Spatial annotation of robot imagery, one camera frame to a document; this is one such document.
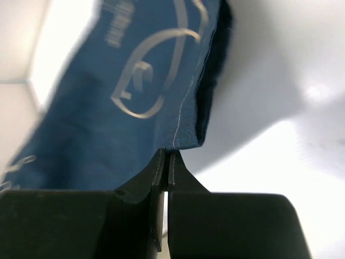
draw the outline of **white printed logo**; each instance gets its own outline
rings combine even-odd
[[[123,69],[120,79],[115,87],[115,90],[111,96],[112,101],[114,104],[120,108],[123,112],[139,118],[139,119],[147,119],[156,114],[164,103],[164,96],[160,94],[156,103],[146,112],[144,113],[135,113],[131,111],[122,101],[121,98],[131,100],[132,94],[127,92],[126,89],[133,79],[134,87],[137,91],[143,91],[143,81],[148,81],[151,83],[154,69],[151,64],[144,62],[142,59],[144,56],[152,50],[155,46],[161,44],[162,42],[176,38],[174,52],[172,54],[172,61],[170,65],[169,73],[164,81],[162,86],[162,90],[166,91],[170,88],[173,81],[175,80],[178,72],[178,68],[180,66],[182,53],[185,45],[186,36],[192,36],[195,39],[196,43],[200,43],[204,29],[209,21],[207,9],[201,2],[201,0],[192,0],[195,7],[199,10],[201,14],[201,23],[199,26],[199,31],[195,32],[188,29],[188,14],[187,9],[185,7],[184,0],[174,0],[174,5],[176,9],[177,15],[177,26],[178,28],[166,29],[155,34],[147,37],[143,40],[138,47],[132,52],[130,55],[125,68]],[[134,11],[134,8],[126,9],[128,12]]]

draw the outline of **black plastic part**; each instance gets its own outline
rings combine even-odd
[[[154,259],[167,189],[172,259],[310,258],[285,197],[210,193],[179,152],[160,149],[115,191],[1,193],[1,259]]]
[[[140,174],[113,192],[2,193],[0,258],[156,258],[165,157],[158,150]]]
[[[284,196],[209,193],[180,153],[170,159],[168,244],[172,259],[310,259]]]

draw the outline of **blue cloth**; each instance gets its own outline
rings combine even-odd
[[[220,0],[105,0],[1,188],[115,189],[158,148],[202,145],[230,20]]]

